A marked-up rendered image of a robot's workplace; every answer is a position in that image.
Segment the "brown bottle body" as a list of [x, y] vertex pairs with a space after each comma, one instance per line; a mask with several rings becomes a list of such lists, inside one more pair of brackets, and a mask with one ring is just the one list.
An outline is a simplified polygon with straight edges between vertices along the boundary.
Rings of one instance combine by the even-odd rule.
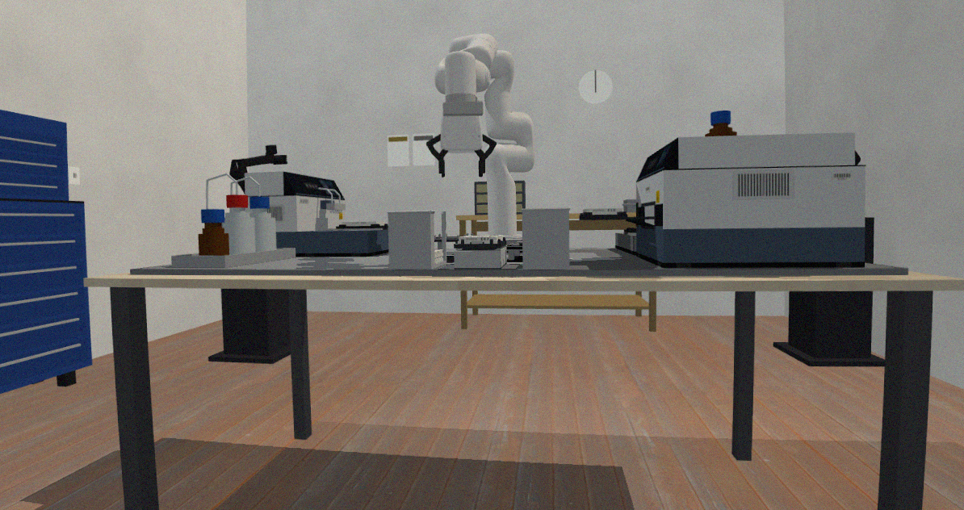
[[228, 233], [198, 233], [199, 256], [229, 255]]

